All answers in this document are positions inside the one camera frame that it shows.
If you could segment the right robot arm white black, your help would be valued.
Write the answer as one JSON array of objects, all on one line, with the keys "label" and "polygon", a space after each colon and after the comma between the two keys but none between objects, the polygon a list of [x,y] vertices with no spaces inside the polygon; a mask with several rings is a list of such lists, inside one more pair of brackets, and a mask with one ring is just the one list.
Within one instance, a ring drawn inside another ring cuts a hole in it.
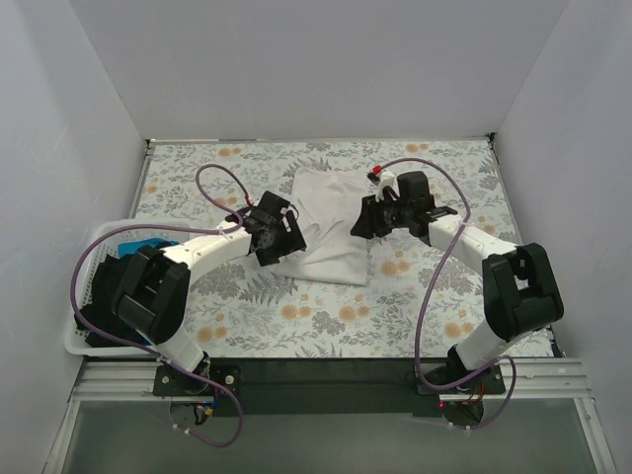
[{"label": "right robot arm white black", "polygon": [[363,198],[352,235],[370,240],[405,229],[482,280],[483,321],[449,350],[443,366],[419,376],[427,388],[451,390],[468,383],[523,337],[563,317],[561,295],[542,246],[519,246],[467,225],[453,208],[436,205],[421,171],[396,176],[375,167],[367,177],[377,191]]}]

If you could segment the white t shirt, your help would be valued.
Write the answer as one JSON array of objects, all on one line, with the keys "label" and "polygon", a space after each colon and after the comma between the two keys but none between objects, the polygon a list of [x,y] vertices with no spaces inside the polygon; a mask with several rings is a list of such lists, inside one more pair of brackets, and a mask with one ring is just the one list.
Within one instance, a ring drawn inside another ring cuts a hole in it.
[{"label": "white t shirt", "polygon": [[368,251],[365,239],[350,231],[359,218],[368,180],[358,171],[295,172],[291,203],[306,250],[282,258],[275,267],[281,277],[365,285]]}]

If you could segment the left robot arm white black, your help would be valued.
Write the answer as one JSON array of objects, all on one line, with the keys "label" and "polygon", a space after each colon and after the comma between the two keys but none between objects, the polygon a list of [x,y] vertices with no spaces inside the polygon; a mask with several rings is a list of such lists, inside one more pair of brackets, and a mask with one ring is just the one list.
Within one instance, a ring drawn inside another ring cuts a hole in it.
[{"label": "left robot arm white black", "polygon": [[187,242],[132,256],[112,302],[112,312],[150,343],[158,356],[199,373],[205,353],[184,328],[190,287],[216,268],[254,254],[262,267],[304,251],[297,211],[265,192],[254,205]]}]

